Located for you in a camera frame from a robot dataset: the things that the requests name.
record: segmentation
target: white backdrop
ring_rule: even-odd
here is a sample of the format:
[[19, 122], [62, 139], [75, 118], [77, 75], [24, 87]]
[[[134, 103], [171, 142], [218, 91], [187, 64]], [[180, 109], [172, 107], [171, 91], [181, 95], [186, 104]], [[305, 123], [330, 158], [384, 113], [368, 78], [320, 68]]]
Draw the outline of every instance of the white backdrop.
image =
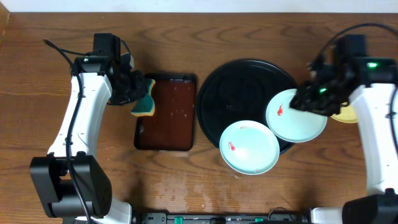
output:
[[398, 0], [0, 0], [10, 12], [398, 12]]

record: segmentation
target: red logo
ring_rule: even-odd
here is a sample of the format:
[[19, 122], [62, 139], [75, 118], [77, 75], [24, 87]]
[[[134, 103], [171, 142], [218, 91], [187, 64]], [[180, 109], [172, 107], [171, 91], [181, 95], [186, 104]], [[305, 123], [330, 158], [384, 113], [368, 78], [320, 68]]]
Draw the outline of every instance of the red logo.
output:
[[232, 142], [229, 142], [228, 145], [229, 145], [229, 148], [230, 148], [232, 151], [235, 151], [235, 146], [232, 144]]
[[283, 104], [282, 105], [280, 105], [280, 107], [279, 107], [279, 110], [278, 110], [278, 116], [281, 116], [282, 115], [282, 113], [284, 112], [284, 109], [283, 109]]

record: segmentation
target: sponge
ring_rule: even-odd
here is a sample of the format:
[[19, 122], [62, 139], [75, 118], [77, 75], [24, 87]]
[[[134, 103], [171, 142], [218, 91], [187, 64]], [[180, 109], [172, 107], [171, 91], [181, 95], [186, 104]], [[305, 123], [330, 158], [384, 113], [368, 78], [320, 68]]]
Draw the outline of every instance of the sponge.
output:
[[145, 96], [138, 100], [134, 108], [131, 110], [131, 114], [137, 117], [140, 116], [153, 116], [155, 113], [155, 102], [154, 99], [150, 96], [152, 91], [152, 87], [155, 85], [155, 80], [146, 79], [148, 92]]

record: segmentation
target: round white plate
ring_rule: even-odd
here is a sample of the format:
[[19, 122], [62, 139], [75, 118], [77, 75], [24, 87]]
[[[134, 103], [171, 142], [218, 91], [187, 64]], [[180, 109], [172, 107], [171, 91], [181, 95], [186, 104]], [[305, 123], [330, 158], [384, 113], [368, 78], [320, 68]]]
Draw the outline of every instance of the round white plate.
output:
[[290, 108], [296, 89], [282, 91], [267, 106], [269, 129], [289, 142], [306, 142], [317, 137], [325, 128], [328, 118], [318, 114]]
[[255, 121], [229, 125], [220, 138], [225, 162], [242, 174], [256, 175], [269, 171], [278, 161], [279, 143], [274, 133]]

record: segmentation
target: wooden table surface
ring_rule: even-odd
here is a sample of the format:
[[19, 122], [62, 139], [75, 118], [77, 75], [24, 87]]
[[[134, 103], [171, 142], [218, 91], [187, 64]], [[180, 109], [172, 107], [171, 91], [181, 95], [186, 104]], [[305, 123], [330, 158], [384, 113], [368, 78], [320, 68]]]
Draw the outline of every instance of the wooden table surface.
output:
[[[29, 175], [31, 159], [45, 156], [55, 139], [70, 95], [68, 64], [43, 38], [88, 52], [95, 32], [112, 32], [126, 40], [136, 68], [195, 73], [198, 87], [239, 58], [270, 61], [300, 83], [309, 78], [306, 63], [342, 28], [397, 21], [393, 14], [11, 14], [0, 49], [0, 223], [60, 222], [45, 216]], [[387, 32], [357, 33], [369, 34], [374, 56], [396, 56]], [[366, 195], [356, 124], [329, 119], [319, 137], [296, 144], [269, 172], [249, 176], [228, 167], [197, 120], [188, 152], [135, 149], [131, 108], [105, 108], [98, 161], [113, 194], [139, 211], [268, 213], [342, 206]]]

